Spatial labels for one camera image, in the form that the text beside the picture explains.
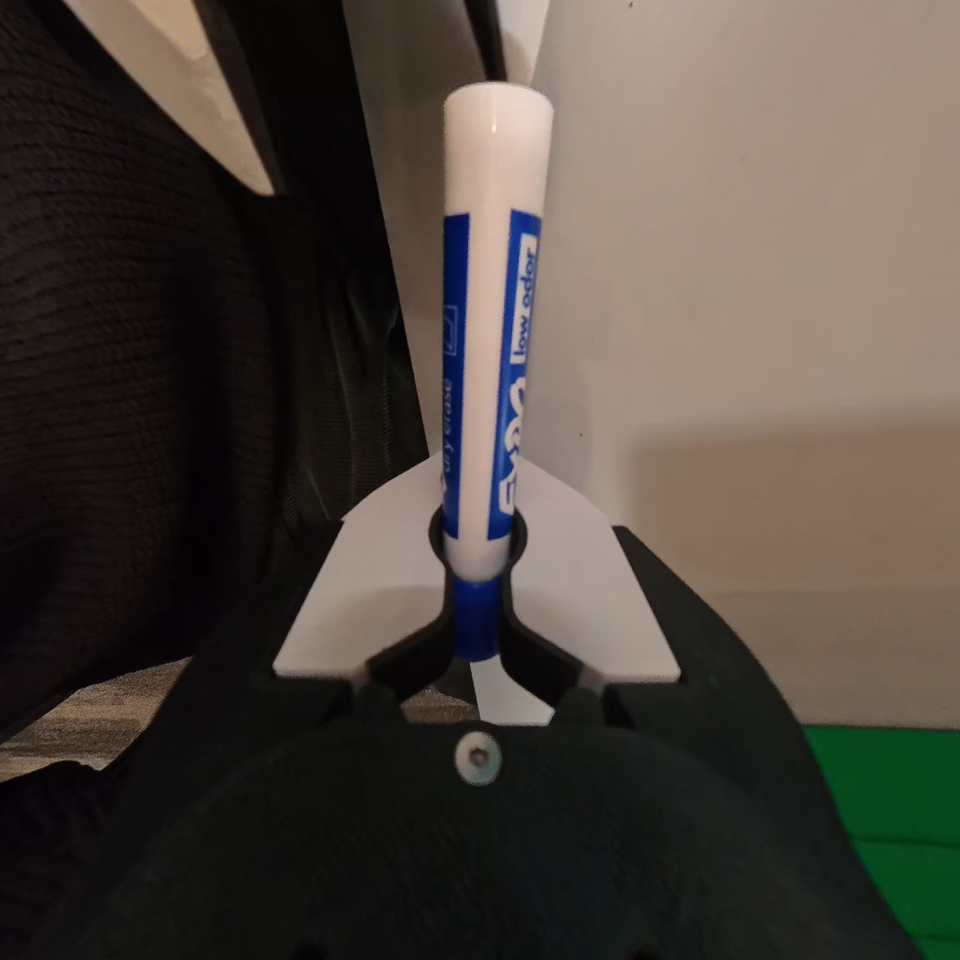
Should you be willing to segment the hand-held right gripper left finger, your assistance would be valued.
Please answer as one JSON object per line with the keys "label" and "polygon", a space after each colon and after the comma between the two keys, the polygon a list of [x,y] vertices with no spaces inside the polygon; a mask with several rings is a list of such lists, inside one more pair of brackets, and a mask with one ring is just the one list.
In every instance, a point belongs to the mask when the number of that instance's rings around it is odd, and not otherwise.
{"label": "hand-held right gripper left finger", "polygon": [[277,676],[357,680],[441,615],[447,573],[429,534],[441,498],[441,461],[428,459],[345,515],[273,661]]}

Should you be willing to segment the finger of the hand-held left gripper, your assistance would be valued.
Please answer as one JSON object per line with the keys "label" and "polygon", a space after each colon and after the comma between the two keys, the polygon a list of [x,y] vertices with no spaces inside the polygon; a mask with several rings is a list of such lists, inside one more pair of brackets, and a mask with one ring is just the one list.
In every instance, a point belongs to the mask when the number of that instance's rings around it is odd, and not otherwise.
{"label": "finger of the hand-held left gripper", "polygon": [[66,1],[186,137],[261,197],[285,190],[258,93],[219,2]]}
{"label": "finger of the hand-held left gripper", "polygon": [[549,1],[463,1],[485,79],[531,85]]}

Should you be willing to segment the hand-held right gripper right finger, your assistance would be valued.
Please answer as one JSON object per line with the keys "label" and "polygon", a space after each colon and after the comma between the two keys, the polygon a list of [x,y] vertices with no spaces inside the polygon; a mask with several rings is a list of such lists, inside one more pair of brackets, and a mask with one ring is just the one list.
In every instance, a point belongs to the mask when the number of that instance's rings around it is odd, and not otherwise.
{"label": "hand-held right gripper right finger", "polygon": [[541,702],[671,685],[681,669],[606,515],[541,468],[518,471],[500,661]]}

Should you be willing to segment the blue dry erase marker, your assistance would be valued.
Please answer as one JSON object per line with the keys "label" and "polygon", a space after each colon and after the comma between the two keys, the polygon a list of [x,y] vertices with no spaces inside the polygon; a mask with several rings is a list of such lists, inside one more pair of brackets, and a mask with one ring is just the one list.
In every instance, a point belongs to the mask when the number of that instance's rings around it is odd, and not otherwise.
{"label": "blue dry erase marker", "polygon": [[508,81],[445,100],[440,486],[455,655],[498,654],[554,108]]}

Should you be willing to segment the green plastic bin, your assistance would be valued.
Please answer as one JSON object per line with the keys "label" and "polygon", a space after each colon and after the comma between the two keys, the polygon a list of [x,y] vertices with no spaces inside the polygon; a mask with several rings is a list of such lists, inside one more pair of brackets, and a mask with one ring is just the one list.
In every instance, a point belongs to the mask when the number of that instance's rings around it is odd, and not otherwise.
{"label": "green plastic bin", "polygon": [[959,733],[807,726],[842,822],[925,958],[959,957]]}

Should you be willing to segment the grey desk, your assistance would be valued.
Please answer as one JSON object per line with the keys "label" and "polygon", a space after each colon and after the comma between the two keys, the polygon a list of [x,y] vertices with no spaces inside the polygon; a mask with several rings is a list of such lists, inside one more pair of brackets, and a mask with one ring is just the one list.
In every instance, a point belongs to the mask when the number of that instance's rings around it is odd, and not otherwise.
{"label": "grey desk", "polygon": [[810,724],[958,729],[959,3],[550,2],[523,450]]}

